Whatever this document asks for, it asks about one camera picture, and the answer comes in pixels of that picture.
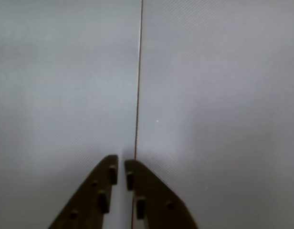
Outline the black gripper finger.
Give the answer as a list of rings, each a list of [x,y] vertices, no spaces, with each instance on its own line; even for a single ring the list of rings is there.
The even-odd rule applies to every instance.
[[[51,229],[101,229],[117,184],[118,156],[104,157],[53,221]]]
[[[146,229],[197,229],[185,203],[142,162],[125,161],[127,190]]]

